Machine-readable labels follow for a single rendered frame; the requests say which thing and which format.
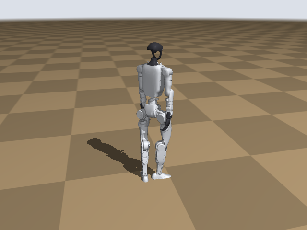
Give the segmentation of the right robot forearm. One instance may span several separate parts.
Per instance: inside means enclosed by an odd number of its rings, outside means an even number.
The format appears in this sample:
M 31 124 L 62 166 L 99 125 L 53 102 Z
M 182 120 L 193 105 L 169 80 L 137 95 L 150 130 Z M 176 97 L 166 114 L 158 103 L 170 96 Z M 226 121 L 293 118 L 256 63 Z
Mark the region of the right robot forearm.
M 166 101 L 166 114 L 167 112 L 170 112 L 172 116 L 173 115 L 173 97 L 174 97 L 174 91 L 170 91 L 170 95 L 168 98 L 165 99 Z

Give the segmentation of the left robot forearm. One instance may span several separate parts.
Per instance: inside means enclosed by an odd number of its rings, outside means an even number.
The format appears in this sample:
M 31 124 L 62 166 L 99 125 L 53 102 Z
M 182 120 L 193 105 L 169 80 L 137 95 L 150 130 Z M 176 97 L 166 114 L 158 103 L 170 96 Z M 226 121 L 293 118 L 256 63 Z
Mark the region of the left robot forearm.
M 144 91 L 139 89 L 139 94 L 140 94 L 140 103 L 142 103 L 143 107 L 146 104 L 146 96 L 144 95 Z

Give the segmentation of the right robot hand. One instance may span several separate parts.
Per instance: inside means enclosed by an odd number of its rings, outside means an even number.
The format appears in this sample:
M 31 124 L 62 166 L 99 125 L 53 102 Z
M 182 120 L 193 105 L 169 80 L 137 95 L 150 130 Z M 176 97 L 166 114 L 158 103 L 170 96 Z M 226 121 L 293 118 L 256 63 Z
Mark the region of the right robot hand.
M 171 120 L 171 113 L 170 112 L 167 112 L 167 114 L 166 114 L 166 118 L 167 118 L 167 120 L 166 120 L 166 122 L 165 122 L 165 126 L 164 126 L 164 128 L 163 129 L 160 129 L 160 130 L 162 130 L 162 131 L 164 131 L 164 130 L 166 130 L 167 128 L 168 128 L 168 126 L 169 126 L 169 124 L 170 124 L 170 120 Z

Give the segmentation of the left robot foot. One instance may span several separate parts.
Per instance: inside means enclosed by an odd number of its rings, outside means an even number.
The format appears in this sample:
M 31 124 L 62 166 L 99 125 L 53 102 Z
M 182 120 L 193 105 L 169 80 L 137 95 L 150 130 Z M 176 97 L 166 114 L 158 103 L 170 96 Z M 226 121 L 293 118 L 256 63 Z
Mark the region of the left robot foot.
M 142 177 L 142 181 L 143 181 L 143 182 L 148 182 L 148 181 L 149 181 L 149 179 L 148 179 L 148 174 L 147 174 L 147 176 L 146 176 L 146 174 L 144 174 L 144 176 L 143 176 L 142 170 L 141 170 L 140 174 L 141 174 L 141 177 Z

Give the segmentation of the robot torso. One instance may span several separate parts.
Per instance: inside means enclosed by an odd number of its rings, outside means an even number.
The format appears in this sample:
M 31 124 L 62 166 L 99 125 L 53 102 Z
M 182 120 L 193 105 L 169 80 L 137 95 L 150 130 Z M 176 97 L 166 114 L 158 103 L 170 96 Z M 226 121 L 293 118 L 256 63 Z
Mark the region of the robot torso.
M 145 96 L 151 97 L 148 104 L 144 105 L 144 115 L 157 118 L 156 111 L 161 109 L 161 106 L 157 104 L 157 100 L 159 100 L 157 97 L 162 96 L 165 88 L 161 67 L 165 66 L 158 62 L 158 65 L 154 66 L 147 65 L 148 63 L 142 66 L 142 89 Z

